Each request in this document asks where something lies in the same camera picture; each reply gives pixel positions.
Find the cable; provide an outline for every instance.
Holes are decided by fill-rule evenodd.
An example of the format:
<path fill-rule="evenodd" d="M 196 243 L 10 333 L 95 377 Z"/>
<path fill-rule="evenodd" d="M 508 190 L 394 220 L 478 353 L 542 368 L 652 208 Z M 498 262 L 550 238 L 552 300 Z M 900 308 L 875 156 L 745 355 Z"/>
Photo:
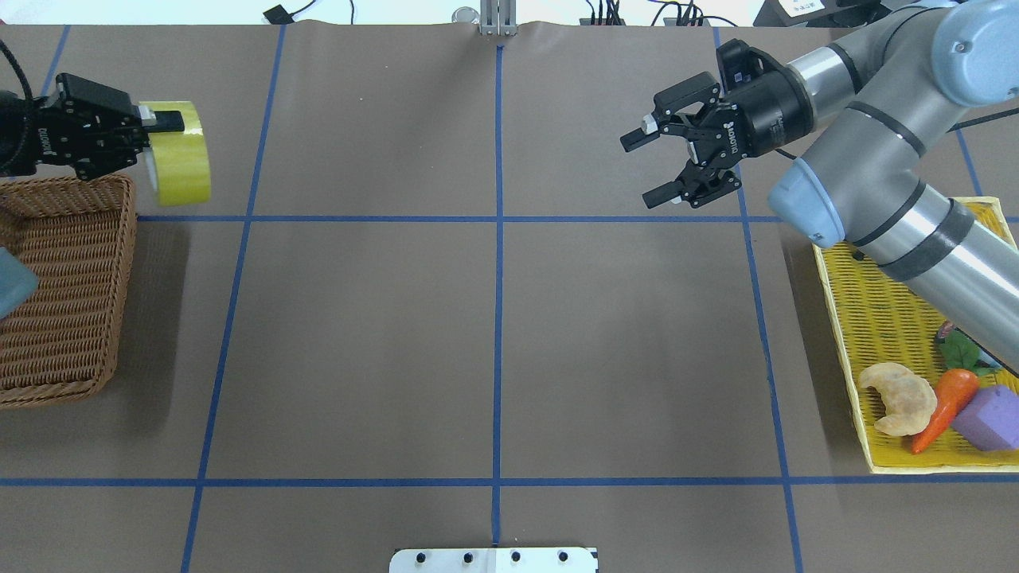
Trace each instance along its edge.
<path fill-rule="evenodd" d="M 652 2 L 654 4 L 661 4 L 661 7 L 658 8 L 658 12 L 656 14 L 654 14 L 654 19 L 651 20 L 651 25 L 654 25 L 654 24 L 658 23 L 658 17 L 661 16 L 661 12 L 664 11 L 664 9 L 666 7 L 668 7 L 668 6 L 676 6 L 676 25 L 681 25 L 680 24 L 680 20 L 683 19 L 683 8 L 685 6 L 689 6 L 690 4 L 693 4 L 693 2 L 691 2 L 690 4 L 681 4 L 680 2 L 677 2 L 676 0 L 647 0 L 647 1 L 648 2 Z M 694 6 L 694 7 L 698 11 L 700 11 L 699 7 L 697 7 L 697 6 Z"/>
<path fill-rule="evenodd" d="M 665 10 L 665 8 L 667 8 L 669 5 L 676 6 L 676 19 L 679 19 L 680 12 L 683 10 L 683 8 L 680 6 L 679 2 L 655 2 L 655 3 L 656 4 L 661 4 L 661 7 L 658 8 L 658 12 L 656 14 L 654 14 L 654 19 L 651 20 L 651 25 L 654 25 L 654 24 L 658 23 L 658 16 L 660 16 L 661 12 L 663 12 Z"/>
<path fill-rule="evenodd" d="M 991 113 L 990 115 L 984 115 L 982 117 L 970 119 L 969 121 L 962 121 L 960 123 L 956 123 L 955 125 L 953 125 L 952 128 L 948 131 L 948 133 L 951 134 L 952 132 L 962 129 L 963 127 L 972 127 L 973 125 L 979 125 L 980 123 L 986 123 L 987 121 L 995 121 L 997 119 L 1008 117 L 1010 115 L 1015 115 L 1017 113 L 1019 113 L 1019 107 L 1009 109 L 1007 111 L 999 111 L 998 113 Z"/>
<path fill-rule="evenodd" d="M 14 54 L 10 53 L 10 49 L 7 48 L 7 44 L 3 40 L 0 40 L 0 52 L 3 52 L 4 57 L 7 58 L 7 63 L 14 70 L 18 83 L 21 84 L 21 91 L 24 92 L 24 123 L 21 127 L 21 137 L 17 140 L 17 147 L 14 148 L 14 153 L 11 154 L 7 161 L 4 161 L 0 165 L 0 172 L 6 172 L 7 168 L 13 165 L 20 158 L 21 153 L 24 152 L 24 144 L 28 143 L 29 134 L 32 133 L 33 124 L 35 123 L 36 108 L 32 101 L 32 86 L 29 86 L 29 79 L 24 76 L 24 70 L 17 63 L 17 58 L 14 57 Z"/>
<path fill-rule="evenodd" d="M 687 11 L 683 12 L 681 19 L 676 20 L 676 25 L 689 25 L 691 22 L 690 16 L 694 14 L 694 8 L 697 8 L 697 6 L 693 2 L 687 4 Z"/>
<path fill-rule="evenodd" d="M 311 2 L 309 2 L 309 3 L 305 4 L 305 7 L 304 7 L 304 8 L 301 8 L 301 9 L 300 9 L 300 10 L 298 10 L 297 12 L 290 12 L 290 17 L 292 18 L 293 16 L 296 16 L 296 15 L 300 14 L 301 12 L 303 12 L 303 11 L 307 10 L 308 8 L 311 8 L 311 7 L 312 7 L 312 4 L 314 4 L 315 2 L 318 2 L 318 0 L 312 0 Z"/>
<path fill-rule="evenodd" d="M 700 19 L 702 19 L 702 20 L 721 20 L 721 21 L 723 21 L 723 22 L 732 25 L 733 28 L 739 28 L 740 27 L 735 21 L 733 21 L 733 20 L 731 20 L 729 18 L 723 18 L 721 16 L 701 16 Z"/>

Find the purple foam block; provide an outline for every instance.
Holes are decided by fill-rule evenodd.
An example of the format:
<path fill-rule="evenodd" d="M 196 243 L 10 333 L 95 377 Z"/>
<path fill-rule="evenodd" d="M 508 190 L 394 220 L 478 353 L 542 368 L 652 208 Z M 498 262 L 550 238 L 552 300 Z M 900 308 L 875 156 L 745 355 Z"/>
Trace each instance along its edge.
<path fill-rule="evenodd" d="M 952 427 L 977 450 L 1019 450 L 1019 396 L 1008 386 L 981 388 Z"/>

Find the brown wicker basket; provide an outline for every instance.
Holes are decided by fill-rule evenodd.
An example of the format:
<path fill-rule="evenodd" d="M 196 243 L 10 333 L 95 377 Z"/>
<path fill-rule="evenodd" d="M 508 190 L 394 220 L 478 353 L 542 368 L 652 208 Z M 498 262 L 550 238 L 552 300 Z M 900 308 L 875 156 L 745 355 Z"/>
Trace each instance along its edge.
<path fill-rule="evenodd" d="M 135 254 L 135 184 L 0 184 L 0 246 L 39 290 L 0 320 L 0 409 L 81 400 L 113 375 Z"/>

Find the yellow tray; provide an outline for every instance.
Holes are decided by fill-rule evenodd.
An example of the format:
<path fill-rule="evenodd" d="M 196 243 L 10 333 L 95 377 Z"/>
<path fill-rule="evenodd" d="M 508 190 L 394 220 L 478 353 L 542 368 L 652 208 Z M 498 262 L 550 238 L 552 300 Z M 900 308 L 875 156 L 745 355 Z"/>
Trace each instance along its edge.
<path fill-rule="evenodd" d="M 993 197 L 960 198 L 978 221 L 1015 246 Z M 853 406 L 853 421 L 872 473 L 1019 472 L 1019 451 L 980 452 L 949 428 L 922 454 L 909 451 L 911 437 L 895 437 L 874 429 L 884 405 L 874 388 L 859 389 L 855 379 L 878 362 L 898 362 L 935 383 L 945 372 L 933 336 L 945 317 L 905 285 L 884 276 L 870 259 L 856 261 L 842 243 L 814 259 L 827 301 L 839 360 Z M 1019 379 L 1002 370 L 980 378 L 980 385 L 1003 384 L 1019 393 Z"/>

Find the tape roll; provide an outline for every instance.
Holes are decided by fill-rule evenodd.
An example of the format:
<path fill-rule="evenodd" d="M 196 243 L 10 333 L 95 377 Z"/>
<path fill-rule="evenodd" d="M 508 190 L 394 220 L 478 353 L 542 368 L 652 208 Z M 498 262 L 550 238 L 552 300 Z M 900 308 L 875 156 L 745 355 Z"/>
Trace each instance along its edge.
<path fill-rule="evenodd" d="M 155 170 L 159 204 L 164 207 L 205 203 L 212 195 L 209 151 L 192 102 L 139 102 L 153 111 L 179 111 L 184 131 L 149 134 L 150 168 Z"/>

